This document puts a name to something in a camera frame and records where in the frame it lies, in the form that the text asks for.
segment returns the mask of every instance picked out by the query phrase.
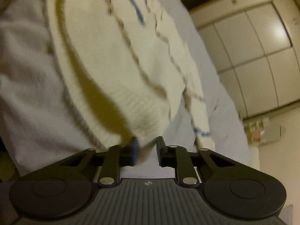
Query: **white sweater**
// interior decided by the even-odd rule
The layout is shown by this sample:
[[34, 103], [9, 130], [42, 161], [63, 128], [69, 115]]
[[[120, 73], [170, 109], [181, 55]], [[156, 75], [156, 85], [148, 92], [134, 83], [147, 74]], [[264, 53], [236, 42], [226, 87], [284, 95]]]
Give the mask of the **white sweater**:
[[183, 94], [198, 147], [214, 150], [196, 64], [157, 0], [46, 3], [70, 103], [102, 146], [162, 135]]

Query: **white cabinet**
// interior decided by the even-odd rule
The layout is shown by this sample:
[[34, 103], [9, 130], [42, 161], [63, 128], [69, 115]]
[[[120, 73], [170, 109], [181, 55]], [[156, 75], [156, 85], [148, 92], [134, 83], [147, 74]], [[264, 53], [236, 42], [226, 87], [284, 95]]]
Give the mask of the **white cabinet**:
[[299, 60], [300, 11], [293, 0], [274, 0], [273, 4], [282, 18]]
[[199, 34], [205, 43], [206, 49], [216, 67], [216, 70], [221, 71], [226, 68], [230, 68], [231, 65], [229, 58], [215, 28], [212, 25], [208, 26], [201, 29]]
[[245, 9], [199, 34], [242, 117], [300, 100], [300, 11], [293, 0]]
[[300, 71], [294, 49], [268, 57], [274, 76], [279, 106], [300, 99]]
[[246, 112], [245, 104], [233, 69], [224, 73], [220, 73], [219, 77], [220, 77], [220, 81], [223, 83], [228, 94], [231, 96], [231, 99], [235, 104], [236, 110], [238, 111], [238, 113], [242, 118], [246, 118], [247, 112]]
[[266, 54], [291, 46], [286, 30], [272, 4], [254, 8], [246, 13]]
[[233, 65], [264, 55], [245, 13], [229, 17], [214, 25], [225, 44]]
[[249, 117], [278, 107], [274, 83], [266, 58], [242, 65], [235, 70]]

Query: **round black pad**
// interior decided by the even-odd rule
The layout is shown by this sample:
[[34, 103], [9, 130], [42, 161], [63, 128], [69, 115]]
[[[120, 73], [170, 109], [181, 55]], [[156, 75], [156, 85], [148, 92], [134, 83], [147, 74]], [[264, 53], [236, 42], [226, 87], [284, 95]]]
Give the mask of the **round black pad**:
[[10, 189], [15, 209], [34, 219], [57, 219], [81, 209], [91, 197], [91, 183], [66, 166], [21, 177]]
[[231, 217], [263, 219], [280, 211], [286, 190], [265, 173], [225, 167], [205, 183], [204, 196], [215, 209]]

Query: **ribbed black surface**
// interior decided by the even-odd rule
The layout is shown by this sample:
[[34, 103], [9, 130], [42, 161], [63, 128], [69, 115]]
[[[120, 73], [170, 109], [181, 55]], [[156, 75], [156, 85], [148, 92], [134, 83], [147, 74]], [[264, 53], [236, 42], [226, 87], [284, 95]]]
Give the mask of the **ribbed black surface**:
[[60, 221], [20, 219], [17, 225], [284, 225], [277, 218], [239, 221], [210, 208], [197, 190], [178, 186], [172, 179], [125, 179], [111, 189], [99, 190], [80, 213]]

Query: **logo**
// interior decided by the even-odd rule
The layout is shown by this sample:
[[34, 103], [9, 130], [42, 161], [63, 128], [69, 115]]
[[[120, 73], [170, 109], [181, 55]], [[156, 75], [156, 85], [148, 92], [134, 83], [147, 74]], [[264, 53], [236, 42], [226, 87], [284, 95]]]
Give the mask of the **logo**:
[[153, 184], [151, 181], [149, 181], [149, 180], [147, 180], [146, 182], [145, 182], [145, 185], [147, 185], [147, 186], [150, 186], [151, 184]]

